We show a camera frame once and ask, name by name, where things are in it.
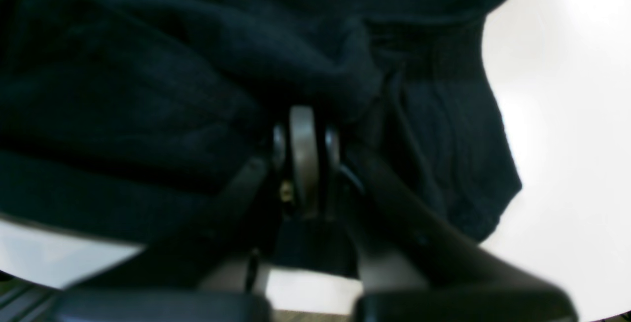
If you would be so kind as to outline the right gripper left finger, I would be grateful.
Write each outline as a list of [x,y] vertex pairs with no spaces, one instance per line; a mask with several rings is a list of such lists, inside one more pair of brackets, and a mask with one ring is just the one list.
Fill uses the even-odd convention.
[[214,202],[176,232],[66,290],[52,322],[272,322],[268,248],[282,219],[318,216],[314,111],[293,106]]

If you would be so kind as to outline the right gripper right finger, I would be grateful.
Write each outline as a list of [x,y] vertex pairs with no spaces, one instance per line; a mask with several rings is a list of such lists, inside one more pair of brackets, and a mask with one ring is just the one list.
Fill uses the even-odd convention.
[[327,216],[357,256],[354,322],[576,322],[557,286],[483,250],[433,214],[373,151],[327,126]]

